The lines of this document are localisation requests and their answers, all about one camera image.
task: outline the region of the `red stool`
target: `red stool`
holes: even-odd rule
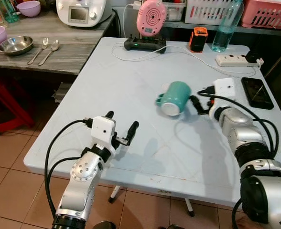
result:
[[[18,85],[15,80],[0,80],[0,102],[16,116],[15,119],[1,123],[0,132],[5,132],[21,125],[27,125],[29,128],[34,126],[34,121],[30,117],[30,114],[19,105],[19,103],[9,92],[8,88],[10,87],[15,89],[12,94],[15,94],[15,96],[22,99],[26,99],[30,103],[29,111],[33,110],[33,103],[31,102],[29,95]]]

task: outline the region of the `smartphone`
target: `smartphone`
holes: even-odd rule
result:
[[[262,80],[244,77],[241,82],[250,106],[267,110],[274,108]]]

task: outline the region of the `white table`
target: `white table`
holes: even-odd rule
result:
[[[217,123],[207,115],[198,116],[188,103],[179,117],[167,117],[155,106],[154,100],[163,92],[162,85],[184,81],[193,93],[212,85],[216,79],[229,77],[206,66],[196,58],[168,47],[167,53],[156,58],[127,62],[111,55],[115,43],[121,38],[102,38],[91,57],[75,80],[24,159],[25,165],[35,173],[43,173],[46,150],[51,139],[67,123],[115,112],[117,132],[124,136],[134,120],[140,126],[132,145],[120,147],[114,159],[103,171],[101,182],[124,187],[144,189],[164,195],[191,198],[232,206],[239,199],[239,167],[231,153],[227,139]],[[167,42],[186,47],[185,42]],[[248,47],[230,45],[228,54],[246,54]],[[115,48],[122,58],[136,58],[147,54]],[[203,53],[196,54],[208,64],[217,66],[216,52],[205,45]],[[251,72],[252,67],[223,67],[228,71]],[[249,107],[240,78],[234,78],[236,99]],[[247,76],[263,80],[260,72]],[[280,133],[280,149],[276,159],[281,162],[281,111],[274,103],[272,110],[251,108],[259,117],[272,120]],[[206,104],[207,98],[200,101]],[[90,129],[82,124],[69,128],[54,144],[50,166],[57,160],[78,156],[89,146]],[[57,167],[56,176],[69,177],[73,161]]]

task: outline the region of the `water bottle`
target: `water bottle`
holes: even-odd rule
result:
[[[15,8],[9,0],[0,0],[0,10],[8,23],[13,23],[19,20]]]
[[[226,50],[243,11],[244,3],[242,0],[234,0],[229,3],[214,38],[212,45],[213,51],[224,52]]]

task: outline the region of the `pink basket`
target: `pink basket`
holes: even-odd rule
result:
[[[245,0],[241,18],[243,27],[281,29],[281,2],[270,0]]]

